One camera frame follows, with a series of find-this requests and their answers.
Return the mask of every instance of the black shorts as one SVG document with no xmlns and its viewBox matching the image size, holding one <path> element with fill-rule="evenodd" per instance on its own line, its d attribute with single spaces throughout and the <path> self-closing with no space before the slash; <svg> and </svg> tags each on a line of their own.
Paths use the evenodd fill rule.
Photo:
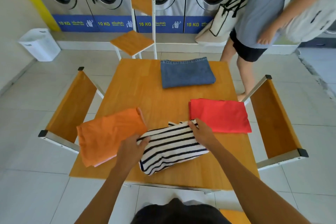
<svg viewBox="0 0 336 224">
<path fill-rule="evenodd" d="M 233 29 L 230 33 L 230 38 L 233 41 L 233 47 L 235 48 L 238 55 L 245 61 L 255 62 L 267 49 L 256 49 L 250 48 L 243 45 L 237 39 L 236 30 Z"/>
</svg>

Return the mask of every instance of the wall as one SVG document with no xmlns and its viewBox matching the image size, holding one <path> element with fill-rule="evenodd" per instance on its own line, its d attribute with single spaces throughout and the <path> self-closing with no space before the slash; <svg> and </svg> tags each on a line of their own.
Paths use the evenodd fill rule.
<svg viewBox="0 0 336 224">
<path fill-rule="evenodd" d="M 17 40 L 32 28 L 47 26 L 29 0 L 1 0 L 0 22 L 1 90 L 33 60 Z"/>
</svg>

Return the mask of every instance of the table top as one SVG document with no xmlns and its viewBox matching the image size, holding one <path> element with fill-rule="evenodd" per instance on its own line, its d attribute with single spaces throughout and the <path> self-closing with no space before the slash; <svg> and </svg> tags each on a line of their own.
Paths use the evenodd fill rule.
<svg viewBox="0 0 336 224">
<path fill-rule="evenodd" d="M 140 107 L 149 130 L 188 120 L 188 102 L 194 98 L 237 100 L 226 62 L 209 61 L 216 82 L 212 85 L 162 89 L 160 60 L 121 59 L 106 91 L 96 118 L 126 108 Z M 247 134 L 215 133 L 216 138 L 248 170 L 259 177 Z M 106 179 L 116 157 L 98 167 L 85 167 L 81 154 L 70 172 L 72 177 Z M 232 186 L 212 153 L 175 164 L 151 176 L 136 165 L 126 182 L 193 187 L 211 190 L 232 190 Z"/>
</svg>

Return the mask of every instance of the white laundry basket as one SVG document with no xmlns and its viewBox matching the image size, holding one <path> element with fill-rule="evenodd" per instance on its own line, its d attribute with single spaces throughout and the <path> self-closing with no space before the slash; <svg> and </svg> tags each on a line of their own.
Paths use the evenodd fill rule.
<svg viewBox="0 0 336 224">
<path fill-rule="evenodd" d="M 34 28 L 24 34 L 18 41 L 38 61 L 53 61 L 61 51 L 48 28 Z"/>
</svg>

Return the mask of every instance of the striped shirt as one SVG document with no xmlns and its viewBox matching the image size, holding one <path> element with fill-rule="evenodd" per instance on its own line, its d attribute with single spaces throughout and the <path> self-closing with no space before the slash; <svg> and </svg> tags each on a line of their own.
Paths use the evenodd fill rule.
<svg viewBox="0 0 336 224">
<path fill-rule="evenodd" d="M 209 152 L 196 141 L 187 121 L 180 124 L 170 122 L 167 128 L 150 130 L 143 134 L 137 143 L 148 136 L 150 142 L 139 162 L 141 170 L 147 175 Z"/>
</svg>

